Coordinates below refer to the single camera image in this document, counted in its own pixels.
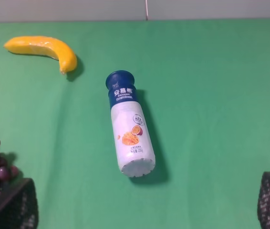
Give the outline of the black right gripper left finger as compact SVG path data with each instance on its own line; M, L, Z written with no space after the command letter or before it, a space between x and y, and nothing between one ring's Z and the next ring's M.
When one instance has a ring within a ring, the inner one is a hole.
M35 183L22 178L0 192L0 229L36 229L39 224Z

